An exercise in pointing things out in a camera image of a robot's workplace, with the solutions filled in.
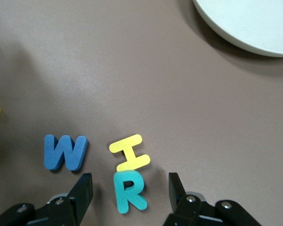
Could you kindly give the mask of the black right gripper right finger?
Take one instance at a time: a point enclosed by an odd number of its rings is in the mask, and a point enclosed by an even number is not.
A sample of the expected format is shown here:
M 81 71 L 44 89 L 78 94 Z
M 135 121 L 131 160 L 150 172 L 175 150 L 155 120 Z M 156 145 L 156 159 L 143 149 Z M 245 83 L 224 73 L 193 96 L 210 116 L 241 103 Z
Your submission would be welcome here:
M 168 187 L 173 212 L 168 215 L 164 225 L 195 226 L 202 206 L 200 198 L 186 193 L 176 172 L 168 174 Z

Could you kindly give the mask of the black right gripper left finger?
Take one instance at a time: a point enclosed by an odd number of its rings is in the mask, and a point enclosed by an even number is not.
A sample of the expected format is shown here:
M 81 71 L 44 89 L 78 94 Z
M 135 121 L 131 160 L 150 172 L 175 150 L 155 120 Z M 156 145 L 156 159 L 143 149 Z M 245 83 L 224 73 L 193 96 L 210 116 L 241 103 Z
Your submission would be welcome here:
M 79 226 L 93 198 L 92 174 L 84 173 L 67 194 L 56 195 L 45 205 L 38 226 Z

